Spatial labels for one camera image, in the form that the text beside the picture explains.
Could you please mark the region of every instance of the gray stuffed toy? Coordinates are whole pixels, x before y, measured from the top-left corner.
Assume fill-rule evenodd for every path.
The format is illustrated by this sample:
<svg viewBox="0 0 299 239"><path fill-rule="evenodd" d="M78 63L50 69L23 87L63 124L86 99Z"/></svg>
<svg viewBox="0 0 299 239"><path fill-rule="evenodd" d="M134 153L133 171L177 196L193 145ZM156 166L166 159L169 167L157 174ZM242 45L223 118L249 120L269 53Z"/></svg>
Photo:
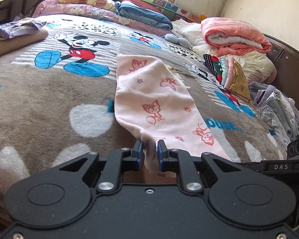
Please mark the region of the gray stuffed toy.
<svg viewBox="0 0 299 239"><path fill-rule="evenodd" d="M173 34L166 34L164 38L166 41L169 41L174 44L179 44L187 49L191 49L193 47L192 44L190 44L190 42L187 39L182 37L177 37Z"/></svg>

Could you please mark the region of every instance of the desk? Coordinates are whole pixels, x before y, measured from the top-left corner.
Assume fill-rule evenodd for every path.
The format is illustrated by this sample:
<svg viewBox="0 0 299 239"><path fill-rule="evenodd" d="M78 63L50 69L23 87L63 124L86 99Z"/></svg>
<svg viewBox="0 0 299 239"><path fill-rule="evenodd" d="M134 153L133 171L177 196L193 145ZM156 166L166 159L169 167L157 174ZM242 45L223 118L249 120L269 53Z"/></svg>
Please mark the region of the desk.
<svg viewBox="0 0 299 239"><path fill-rule="evenodd" d="M18 14L27 14L29 10L44 0L2 0L0 1L0 24L12 21Z"/></svg>

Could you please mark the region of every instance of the fox print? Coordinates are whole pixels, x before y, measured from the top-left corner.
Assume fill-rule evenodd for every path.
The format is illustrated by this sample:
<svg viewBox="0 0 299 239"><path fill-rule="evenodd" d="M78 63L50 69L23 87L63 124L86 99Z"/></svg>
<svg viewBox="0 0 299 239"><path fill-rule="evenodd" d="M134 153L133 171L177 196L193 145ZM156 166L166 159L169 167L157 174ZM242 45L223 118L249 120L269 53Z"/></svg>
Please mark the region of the fox print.
<svg viewBox="0 0 299 239"><path fill-rule="evenodd" d="M147 63L147 60L138 61L136 59L133 59L133 61L132 61L132 68L133 69L128 69L127 70L128 72L125 73L125 75L144 67L146 65L146 63Z"/></svg>
<svg viewBox="0 0 299 239"><path fill-rule="evenodd" d="M175 85L180 86L180 84L178 84L177 80L174 80L174 79L169 78L169 77L166 77L166 80L163 80L159 83L160 87L170 87L173 91L176 92Z"/></svg>
<svg viewBox="0 0 299 239"><path fill-rule="evenodd" d="M152 104L143 104L143 109L153 116L147 116L146 120L148 123L155 125L156 122L165 120L165 118L159 113L161 111L158 101L154 101Z"/></svg>
<svg viewBox="0 0 299 239"><path fill-rule="evenodd" d="M198 135L202 137L202 141L204 141L205 144L212 146L214 144L214 136L211 132L205 132L208 127L206 126L206 128L203 128L203 123L198 124L198 127L196 128L196 130L193 131L194 135Z"/></svg>

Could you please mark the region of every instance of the stack of folded clothes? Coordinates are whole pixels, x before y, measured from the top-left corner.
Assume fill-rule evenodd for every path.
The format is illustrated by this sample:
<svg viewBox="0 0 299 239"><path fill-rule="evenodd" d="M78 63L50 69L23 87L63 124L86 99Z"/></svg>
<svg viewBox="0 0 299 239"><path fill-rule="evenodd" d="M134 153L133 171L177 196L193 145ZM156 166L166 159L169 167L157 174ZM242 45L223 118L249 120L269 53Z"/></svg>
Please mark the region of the stack of folded clothes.
<svg viewBox="0 0 299 239"><path fill-rule="evenodd" d="M262 119L273 128L287 150L287 145L299 138L299 111L295 101L275 86L258 82L251 82L250 94Z"/></svg>
<svg viewBox="0 0 299 239"><path fill-rule="evenodd" d="M241 65L232 57L217 58L203 54L204 65L216 77L219 85L244 101L250 101L246 77Z"/></svg>
<svg viewBox="0 0 299 239"><path fill-rule="evenodd" d="M49 32L42 28L46 22L24 18L0 25L0 56L43 40Z"/></svg>
<svg viewBox="0 0 299 239"><path fill-rule="evenodd" d="M173 29L171 21L158 9L141 0L122 0L118 15L149 24L156 28Z"/></svg>

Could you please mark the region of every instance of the wooden headboard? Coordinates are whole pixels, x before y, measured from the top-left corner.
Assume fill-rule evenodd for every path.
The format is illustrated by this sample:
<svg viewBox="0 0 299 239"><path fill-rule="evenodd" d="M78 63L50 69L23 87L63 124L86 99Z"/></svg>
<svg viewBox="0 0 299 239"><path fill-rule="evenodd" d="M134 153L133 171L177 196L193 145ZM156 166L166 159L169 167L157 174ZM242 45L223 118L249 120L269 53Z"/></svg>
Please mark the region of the wooden headboard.
<svg viewBox="0 0 299 239"><path fill-rule="evenodd" d="M299 110L299 51L274 37L265 36L273 45L267 56L277 69L272 85L293 98Z"/></svg>

